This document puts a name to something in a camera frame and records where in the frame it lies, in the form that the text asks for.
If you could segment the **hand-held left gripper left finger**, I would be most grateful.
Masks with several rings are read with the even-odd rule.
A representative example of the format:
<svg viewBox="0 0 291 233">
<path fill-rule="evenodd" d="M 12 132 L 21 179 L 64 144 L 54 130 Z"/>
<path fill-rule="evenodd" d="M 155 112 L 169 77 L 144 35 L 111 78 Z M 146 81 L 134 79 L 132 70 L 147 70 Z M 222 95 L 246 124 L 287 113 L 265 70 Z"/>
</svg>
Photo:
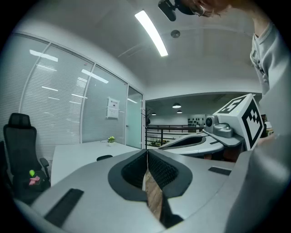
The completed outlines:
<svg viewBox="0 0 291 233">
<path fill-rule="evenodd" d="M 15 204 L 40 233 L 160 233 L 142 190 L 147 151 L 136 150 L 84 165 L 31 205 Z"/>
</svg>

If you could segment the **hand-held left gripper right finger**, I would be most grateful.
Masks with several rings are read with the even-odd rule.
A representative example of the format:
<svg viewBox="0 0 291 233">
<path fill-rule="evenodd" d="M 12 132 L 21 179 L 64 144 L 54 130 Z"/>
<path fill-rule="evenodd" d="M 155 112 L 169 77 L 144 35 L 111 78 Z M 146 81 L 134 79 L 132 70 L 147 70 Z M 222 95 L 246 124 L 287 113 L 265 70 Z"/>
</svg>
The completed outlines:
<svg viewBox="0 0 291 233">
<path fill-rule="evenodd" d="M 159 221 L 170 228 L 204 206 L 222 187 L 233 162 L 206 160 L 159 149 L 147 151 L 148 169 L 162 191 Z"/>
</svg>

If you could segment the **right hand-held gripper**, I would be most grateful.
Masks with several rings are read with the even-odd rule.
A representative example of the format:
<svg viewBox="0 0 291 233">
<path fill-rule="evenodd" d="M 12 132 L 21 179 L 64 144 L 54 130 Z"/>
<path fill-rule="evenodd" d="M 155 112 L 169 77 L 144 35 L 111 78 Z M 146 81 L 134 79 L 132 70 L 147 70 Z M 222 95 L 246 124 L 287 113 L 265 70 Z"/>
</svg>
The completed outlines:
<svg viewBox="0 0 291 233">
<path fill-rule="evenodd" d="M 257 145 L 263 131 L 258 105 L 253 95 L 247 94 L 207 116 L 203 132 L 180 137 L 158 149 L 180 155 L 206 155 L 223 151 L 224 145 L 235 147 L 244 143 L 249 151 Z"/>
</svg>

